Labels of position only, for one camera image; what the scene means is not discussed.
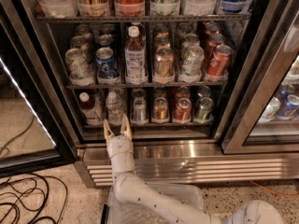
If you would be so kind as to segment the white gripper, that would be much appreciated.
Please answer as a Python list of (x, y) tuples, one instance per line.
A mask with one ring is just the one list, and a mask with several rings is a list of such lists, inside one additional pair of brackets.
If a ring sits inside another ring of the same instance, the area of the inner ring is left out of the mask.
[(133, 173), (135, 171), (134, 145), (129, 119), (122, 117), (121, 135), (115, 136), (108, 120), (103, 122), (104, 137), (107, 141), (107, 153), (113, 173)]

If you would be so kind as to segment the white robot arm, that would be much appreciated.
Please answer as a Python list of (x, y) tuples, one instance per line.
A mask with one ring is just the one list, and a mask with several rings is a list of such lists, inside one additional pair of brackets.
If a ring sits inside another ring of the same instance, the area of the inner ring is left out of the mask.
[(278, 210), (265, 201), (249, 201), (221, 219), (153, 189), (135, 173), (134, 144), (127, 116), (122, 117), (120, 135), (111, 131), (106, 119), (103, 125), (114, 192), (121, 203), (148, 207), (171, 224), (285, 224)]

